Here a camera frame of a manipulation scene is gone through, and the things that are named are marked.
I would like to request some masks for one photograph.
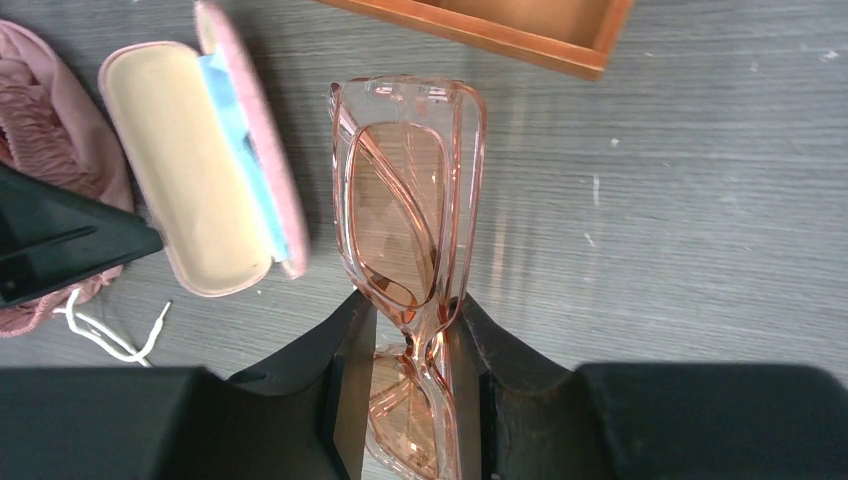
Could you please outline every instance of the drawstring bag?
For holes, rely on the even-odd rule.
[[[109,124],[56,53],[29,30],[7,21],[0,21],[0,162],[43,182],[133,211],[123,152]],[[0,337],[23,335],[54,313],[62,313],[74,333],[95,341],[116,358],[149,366],[144,356],[162,328],[164,311],[139,353],[107,327],[73,310],[74,304],[88,301],[109,285],[121,268],[0,310]],[[90,327],[80,328],[77,319]],[[101,333],[126,354],[106,343]]]

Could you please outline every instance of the eyeglasses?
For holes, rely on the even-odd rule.
[[[404,478],[460,476],[444,330],[465,295],[486,107],[461,82],[333,84],[336,233],[353,283],[406,344],[374,356],[369,452]]]

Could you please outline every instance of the gray wooden table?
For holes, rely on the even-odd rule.
[[[600,83],[310,0],[222,3],[277,114],[312,267],[209,300],[162,254],[133,263],[81,310],[142,343],[173,299],[154,364],[230,374],[345,298],[326,91],[412,73],[466,80],[488,102],[469,289],[519,338],[565,366],[803,362],[848,381],[848,2],[640,0]],[[195,43],[187,0],[5,0],[0,16],[42,34],[91,91],[120,47]],[[59,318],[0,342],[2,366],[115,363]],[[390,477],[369,464],[365,478]]]

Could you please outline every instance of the blue cloth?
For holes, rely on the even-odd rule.
[[[236,96],[235,87],[227,70],[226,59],[221,49],[218,49],[211,55],[201,56],[198,61],[200,70],[203,72],[203,79],[206,81],[206,88],[218,114],[218,122],[259,206],[262,227],[270,235],[271,255],[277,262],[287,260],[291,258],[291,254],[283,233],[282,220],[274,206],[271,187],[253,149],[247,115]]]

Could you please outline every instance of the pink glasses case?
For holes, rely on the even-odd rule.
[[[226,59],[276,212],[292,278],[306,272],[309,240],[273,116],[241,39],[220,7],[195,2],[203,54]],[[199,53],[176,42],[133,45],[100,69],[100,91],[180,283],[201,296],[228,295],[271,267],[259,212],[231,156],[206,90]]]

